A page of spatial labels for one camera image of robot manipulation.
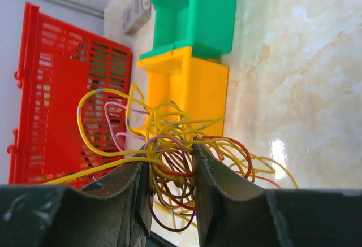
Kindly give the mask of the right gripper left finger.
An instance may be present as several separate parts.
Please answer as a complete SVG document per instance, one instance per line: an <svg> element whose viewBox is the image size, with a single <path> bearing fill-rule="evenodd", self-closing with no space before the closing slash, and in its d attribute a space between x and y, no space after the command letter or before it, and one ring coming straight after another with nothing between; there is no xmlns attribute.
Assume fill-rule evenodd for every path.
<svg viewBox="0 0 362 247"><path fill-rule="evenodd" d="M148 164L120 165L77 190L2 185L2 246L145 246Z"/></svg>

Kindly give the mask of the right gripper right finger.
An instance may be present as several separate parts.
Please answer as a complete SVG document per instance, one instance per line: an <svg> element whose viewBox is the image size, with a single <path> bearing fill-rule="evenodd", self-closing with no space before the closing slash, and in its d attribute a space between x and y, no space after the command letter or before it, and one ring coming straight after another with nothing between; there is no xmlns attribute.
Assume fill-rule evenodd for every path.
<svg viewBox="0 0 362 247"><path fill-rule="evenodd" d="M193 146L200 246L360 246L361 190L264 189Z"/></svg>

